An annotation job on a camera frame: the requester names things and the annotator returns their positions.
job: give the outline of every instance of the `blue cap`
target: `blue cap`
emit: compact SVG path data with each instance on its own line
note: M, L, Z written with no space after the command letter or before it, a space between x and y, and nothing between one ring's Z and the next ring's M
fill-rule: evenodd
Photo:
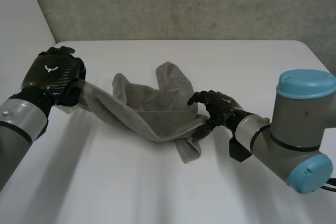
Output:
M301 194L319 189L332 173L332 162L324 154L307 158L289 174L286 184Z
M289 70L280 75L278 95L298 100L325 97L336 91L334 75L313 69Z

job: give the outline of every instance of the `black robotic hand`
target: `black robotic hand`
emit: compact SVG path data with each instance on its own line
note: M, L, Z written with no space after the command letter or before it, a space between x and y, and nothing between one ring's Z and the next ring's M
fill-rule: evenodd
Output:
M38 88L52 97L53 105L76 105L80 95L76 81L85 79L86 69L81 59L71 55L74 52L69 47L41 52L27 72L22 90Z
M206 122L209 127L214 129L216 126L227 126L229 117L237 110L243 110L235 99L220 92L213 90L195 92L189 99L188 105L199 102L205 105L209 112L210 119Z
M193 139L200 140L211 133L216 126L225 126L232 131L233 137L229 141L229 154L233 159L242 162L252 154L235 138L235 130L242 118L249 115L235 99L213 90L195 92L189 99L188 105L199 102L205 105L210 118L194 133Z

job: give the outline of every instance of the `gray wall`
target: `gray wall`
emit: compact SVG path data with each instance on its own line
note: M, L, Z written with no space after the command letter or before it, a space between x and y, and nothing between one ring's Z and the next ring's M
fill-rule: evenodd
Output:
M294 39L336 73L336 0L38 0L56 41Z

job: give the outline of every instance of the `towel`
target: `towel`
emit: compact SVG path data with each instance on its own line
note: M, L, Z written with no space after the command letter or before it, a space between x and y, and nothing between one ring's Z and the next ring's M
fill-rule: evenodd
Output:
M130 83L117 73L113 95L79 81L79 105L107 124L122 122L138 135L155 142L174 141L184 163L200 157L199 140L206 134L193 135L208 117L198 114L197 104L187 105L194 94L193 86L182 71L166 62L156 69L159 89Z

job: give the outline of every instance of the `table surface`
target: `table surface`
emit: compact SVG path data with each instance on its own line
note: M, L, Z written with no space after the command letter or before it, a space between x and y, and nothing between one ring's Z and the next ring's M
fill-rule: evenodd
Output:
M170 61L195 91L221 91L245 110L269 118L282 72L326 70L298 41L66 41L57 46L74 48L85 62L87 80L109 92L118 72L157 88L155 69ZM321 147L334 163L335 132L325 132ZM80 109L65 114L53 108L47 132L0 194L0 223L335 222L336 194L294 192L254 157L243 163L231 159L229 139L229 131L216 128L201 141L201 157L185 165L172 142L147 141Z

